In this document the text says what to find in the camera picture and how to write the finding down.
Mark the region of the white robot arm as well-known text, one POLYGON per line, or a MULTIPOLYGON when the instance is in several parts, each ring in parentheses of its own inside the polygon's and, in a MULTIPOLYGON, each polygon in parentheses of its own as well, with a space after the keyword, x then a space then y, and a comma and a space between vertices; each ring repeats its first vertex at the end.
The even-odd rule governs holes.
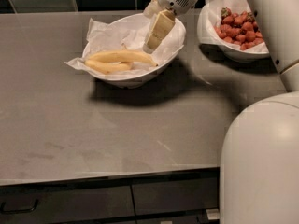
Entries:
POLYGON ((220 224, 299 224, 299 0, 207 0, 249 8, 285 93, 249 106, 221 150, 220 224))

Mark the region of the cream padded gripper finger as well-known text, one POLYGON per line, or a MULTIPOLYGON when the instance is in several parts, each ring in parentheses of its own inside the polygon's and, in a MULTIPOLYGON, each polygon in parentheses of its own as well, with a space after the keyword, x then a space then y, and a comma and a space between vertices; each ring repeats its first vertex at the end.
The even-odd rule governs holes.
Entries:
POLYGON ((160 6, 158 0, 151 0, 144 9, 143 14, 145 17, 151 19, 155 14, 158 14, 162 10, 163 9, 160 6))
POLYGON ((175 26, 175 14, 168 10, 155 13, 152 9, 145 9, 144 16, 150 19, 149 31, 146 34, 143 50, 148 54, 153 53, 168 36, 175 26))

